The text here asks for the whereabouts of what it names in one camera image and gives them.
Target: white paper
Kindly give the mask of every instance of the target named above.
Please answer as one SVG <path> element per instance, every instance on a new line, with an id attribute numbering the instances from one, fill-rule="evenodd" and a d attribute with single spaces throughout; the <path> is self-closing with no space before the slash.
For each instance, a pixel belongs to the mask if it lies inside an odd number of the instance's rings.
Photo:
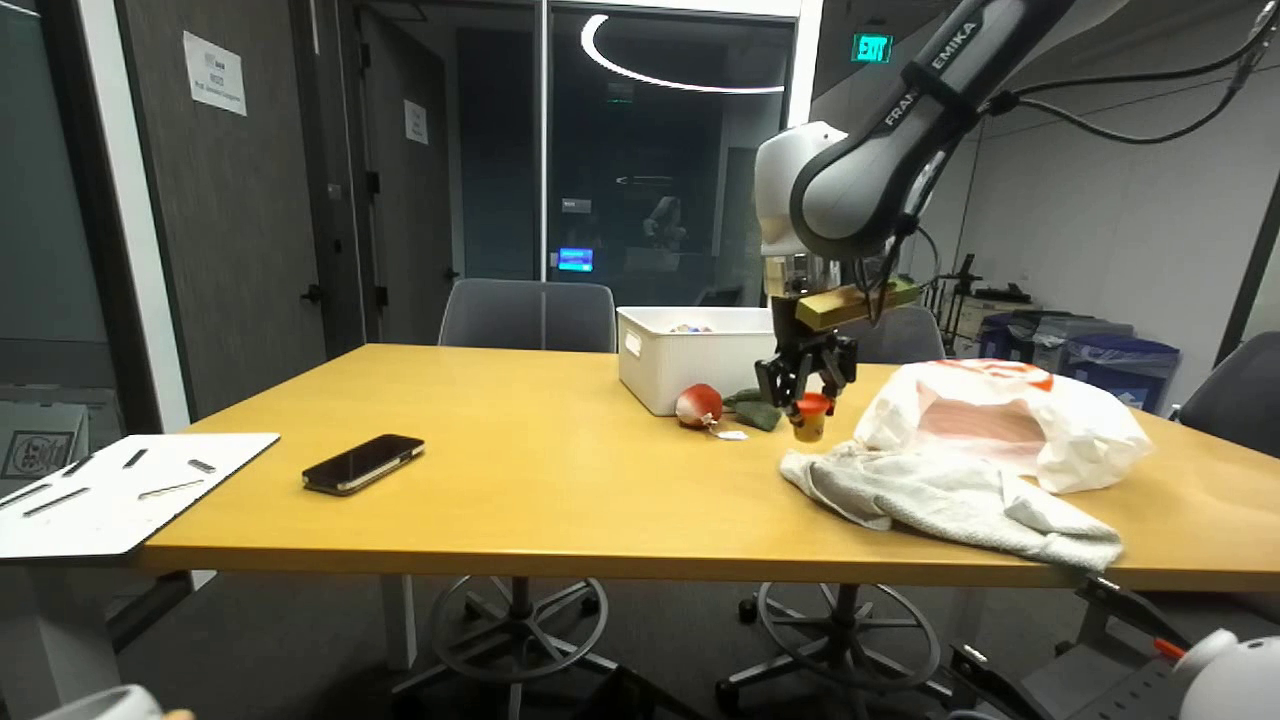
<path id="1" fill-rule="evenodd" d="M 405 101 L 405 141 L 430 143 L 426 110 L 415 101 Z"/>
<path id="2" fill-rule="evenodd" d="M 122 555 L 272 448 L 275 436 L 122 436 L 72 476 L 61 468 L 0 496 L 0 559 Z"/>
<path id="3" fill-rule="evenodd" d="M 249 118 L 238 55 L 182 32 L 186 83 L 194 105 Z"/>

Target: small toy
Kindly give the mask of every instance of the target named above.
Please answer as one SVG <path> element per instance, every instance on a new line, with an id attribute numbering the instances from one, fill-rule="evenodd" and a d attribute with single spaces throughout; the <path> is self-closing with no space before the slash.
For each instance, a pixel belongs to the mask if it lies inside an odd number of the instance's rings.
<path id="1" fill-rule="evenodd" d="M 714 430 L 719 415 L 722 415 L 722 402 L 713 386 L 687 386 L 674 398 L 674 424 L 683 424 L 683 430 Z"/>

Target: chair wheel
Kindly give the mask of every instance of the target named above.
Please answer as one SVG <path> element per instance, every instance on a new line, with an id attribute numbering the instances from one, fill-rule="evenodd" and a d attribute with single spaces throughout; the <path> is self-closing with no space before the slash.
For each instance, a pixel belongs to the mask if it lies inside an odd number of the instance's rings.
<path id="1" fill-rule="evenodd" d="M 722 712 L 738 708 L 738 692 L 729 682 L 714 686 L 714 708 L 722 708 Z"/>
<path id="2" fill-rule="evenodd" d="M 754 597 L 737 600 L 737 620 L 738 620 L 738 623 L 754 623 L 754 620 L 759 620 L 759 604 L 754 604 Z"/>

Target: door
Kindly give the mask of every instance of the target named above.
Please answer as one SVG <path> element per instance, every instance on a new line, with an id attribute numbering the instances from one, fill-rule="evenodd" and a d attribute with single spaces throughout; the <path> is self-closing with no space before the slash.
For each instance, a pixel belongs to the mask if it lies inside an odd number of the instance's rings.
<path id="1" fill-rule="evenodd" d="M 192 415 L 324 360 L 282 0 L 121 0 Z M 192 94 L 238 79 L 231 110 Z"/>
<path id="2" fill-rule="evenodd" d="M 445 60 L 376 14 L 359 40 L 370 335 L 430 344 L 453 279 Z"/>

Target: white plastic bag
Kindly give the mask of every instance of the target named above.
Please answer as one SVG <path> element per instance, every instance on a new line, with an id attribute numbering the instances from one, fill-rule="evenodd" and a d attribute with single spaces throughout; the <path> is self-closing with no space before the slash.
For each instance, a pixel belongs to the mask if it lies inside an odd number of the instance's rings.
<path id="1" fill-rule="evenodd" d="M 1109 489 L 1151 448 L 1114 398 L 1013 360 L 904 363 L 851 440 L 880 453 L 959 448 L 1046 494 Z"/>

